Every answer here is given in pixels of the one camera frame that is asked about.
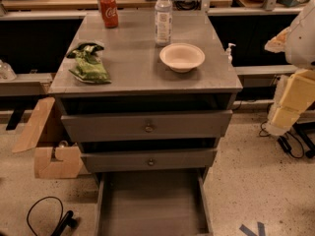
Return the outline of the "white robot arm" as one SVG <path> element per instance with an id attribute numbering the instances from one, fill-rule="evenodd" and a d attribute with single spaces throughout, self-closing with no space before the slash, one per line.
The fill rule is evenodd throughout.
<path id="1" fill-rule="evenodd" d="M 281 76 L 268 114 L 267 132 L 282 136 L 315 102 L 315 0 L 310 0 L 289 27 L 265 44 L 265 49 L 283 52 L 297 70 Z"/>

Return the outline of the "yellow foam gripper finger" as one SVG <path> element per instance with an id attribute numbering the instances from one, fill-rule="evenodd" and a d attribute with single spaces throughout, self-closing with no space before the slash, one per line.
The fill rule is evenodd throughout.
<path id="1" fill-rule="evenodd" d="M 304 112 L 315 101 L 315 72 L 301 69 L 291 75 L 286 83 L 281 107 L 296 113 Z"/>
<path id="2" fill-rule="evenodd" d="M 265 49 L 269 52 L 279 53 L 284 52 L 286 44 L 286 36 L 289 33 L 290 27 L 283 29 L 272 39 L 268 40 L 265 44 Z"/>

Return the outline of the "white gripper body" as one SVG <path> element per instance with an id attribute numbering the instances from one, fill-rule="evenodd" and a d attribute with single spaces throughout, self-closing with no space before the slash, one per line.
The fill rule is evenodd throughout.
<path id="1" fill-rule="evenodd" d="M 282 136 L 298 119 L 299 112 L 297 97 L 292 89 L 292 78 L 281 76 L 277 83 L 274 103 L 269 110 L 267 132 L 272 136 Z"/>

